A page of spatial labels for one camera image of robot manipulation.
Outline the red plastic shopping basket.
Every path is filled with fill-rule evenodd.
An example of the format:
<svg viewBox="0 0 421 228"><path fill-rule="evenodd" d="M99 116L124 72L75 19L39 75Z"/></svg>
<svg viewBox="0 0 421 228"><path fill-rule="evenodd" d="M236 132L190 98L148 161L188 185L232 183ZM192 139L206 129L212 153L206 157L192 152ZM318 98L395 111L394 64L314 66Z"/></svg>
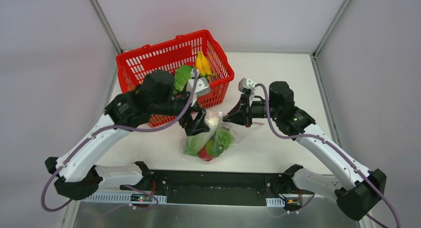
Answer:
<svg viewBox="0 0 421 228"><path fill-rule="evenodd" d="M133 90L148 73L155 70L173 74L183 64L193 65L198 52L204 54L211 71L218 77L210 83L211 92L198 97L197 102L204 108L222 104L229 83L234 79L234 71L220 44L205 29L119 54L116 62L121 92Z"/></svg>

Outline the clear zip top bag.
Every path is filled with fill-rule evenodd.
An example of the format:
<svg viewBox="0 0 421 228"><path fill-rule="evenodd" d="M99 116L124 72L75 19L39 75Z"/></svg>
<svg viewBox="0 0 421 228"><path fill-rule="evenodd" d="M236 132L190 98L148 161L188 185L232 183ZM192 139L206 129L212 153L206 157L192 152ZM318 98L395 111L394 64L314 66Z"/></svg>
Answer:
<svg viewBox="0 0 421 228"><path fill-rule="evenodd" d="M241 126L241 125L237 125L237 124L233 124L233 123L223 122L222 121L223 116L221 117L221 120L220 120L220 123L219 123L218 128L225 127L227 129L229 129L230 132L231 132L231 134L234 136L234 142L231 144L231 146L228 149L224 150L224 152L226 152L227 150L229 150L229 149L237 146L246 137L250 136L253 132L261 129L261 127L264 125L264 123L258 122L258 123L252 124L251 127L245 127L245 126ZM211 139L215 139L216 140L215 136L216 136L216 132L215 132L215 134L213 135L213 137Z"/></svg>

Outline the green mango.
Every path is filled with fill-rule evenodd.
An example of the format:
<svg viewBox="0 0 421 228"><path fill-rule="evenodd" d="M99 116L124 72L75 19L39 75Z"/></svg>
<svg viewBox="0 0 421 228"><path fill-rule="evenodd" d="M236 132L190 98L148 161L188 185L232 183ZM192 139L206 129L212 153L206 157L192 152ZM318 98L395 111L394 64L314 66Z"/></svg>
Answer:
<svg viewBox="0 0 421 228"><path fill-rule="evenodd" d="M205 145L206 153L211 157L218 157L224 152L223 146L215 139L210 139Z"/></svg>

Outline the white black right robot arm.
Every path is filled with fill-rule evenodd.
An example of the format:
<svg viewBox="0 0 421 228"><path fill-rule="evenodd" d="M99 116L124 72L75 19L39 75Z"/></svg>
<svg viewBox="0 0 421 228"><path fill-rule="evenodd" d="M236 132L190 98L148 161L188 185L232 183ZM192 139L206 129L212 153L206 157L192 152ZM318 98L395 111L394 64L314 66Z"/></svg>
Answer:
<svg viewBox="0 0 421 228"><path fill-rule="evenodd" d="M331 171L323 175L293 165L282 179L284 191L301 189L319 194L336 202L354 221L360 221L382 199L386 175L361 164L329 139L315 120L295 105L294 92L287 82L274 81L266 89L261 83L243 78L238 89L240 99L224 116L224 122L250 127L253 119L266 118L276 136L305 147Z"/></svg>

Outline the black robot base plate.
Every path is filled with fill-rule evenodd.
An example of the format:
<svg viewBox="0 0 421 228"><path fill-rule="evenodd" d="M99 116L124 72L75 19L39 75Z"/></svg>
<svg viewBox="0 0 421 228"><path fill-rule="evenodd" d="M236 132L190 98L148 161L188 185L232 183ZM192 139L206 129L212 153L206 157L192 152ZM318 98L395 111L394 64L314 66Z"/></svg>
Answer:
<svg viewBox="0 0 421 228"><path fill-rule="evenodd" d="M152 170L145 182L134 186L165 196L170 204L265 206L267 198L296 198L300 192L282 173L238 173Z"/></svg>

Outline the red apple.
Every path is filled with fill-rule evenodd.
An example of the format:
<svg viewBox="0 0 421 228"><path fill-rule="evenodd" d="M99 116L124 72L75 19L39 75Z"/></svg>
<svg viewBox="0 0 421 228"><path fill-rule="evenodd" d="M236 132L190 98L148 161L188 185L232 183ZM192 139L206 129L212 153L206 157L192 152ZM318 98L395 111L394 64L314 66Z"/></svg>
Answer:
<svg viewBox="0 0 421 228"><path fill-rule="evenodd" d="M204 161L211 161L214 159L213 156L208 154L206 147L202 147L202 149L198 152L198 157Z"/></svg>

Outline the green grape bunch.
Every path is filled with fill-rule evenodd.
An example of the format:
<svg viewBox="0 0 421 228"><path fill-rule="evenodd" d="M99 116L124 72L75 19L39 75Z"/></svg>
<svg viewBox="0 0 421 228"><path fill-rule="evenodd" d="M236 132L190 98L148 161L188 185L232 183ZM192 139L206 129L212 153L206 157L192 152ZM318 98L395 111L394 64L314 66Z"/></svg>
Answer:
<svg viewBox="0 0 421 228"><path fill-rule="evenodd" d="M216 130L215 138L217 143L224 150L228 149L234 142L234 136L231 134L230 130L225 127L220 127Z"/></svg>

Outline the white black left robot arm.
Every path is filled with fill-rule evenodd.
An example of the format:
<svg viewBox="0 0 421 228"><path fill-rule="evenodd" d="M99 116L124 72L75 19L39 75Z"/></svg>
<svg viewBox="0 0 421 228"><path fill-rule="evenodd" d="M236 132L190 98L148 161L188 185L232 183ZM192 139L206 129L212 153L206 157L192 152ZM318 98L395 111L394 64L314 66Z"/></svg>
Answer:
<svg viewBox="0 0 421 228"><path fill-rule="evenodd" d="M82 200L97 190L151 186L151 172L144 162L124 166L100 166L98 160L119 140L141 126L153 115L174 117L188 136L208 132L206 111L197 98L210 92L208 81L196 70L187 73L185 90L175 90L175 77L163 70L147 74L133 90L117 95L106 107L97 124L67 154L45 161L51 182L58 194L71 200Z"/></svg>

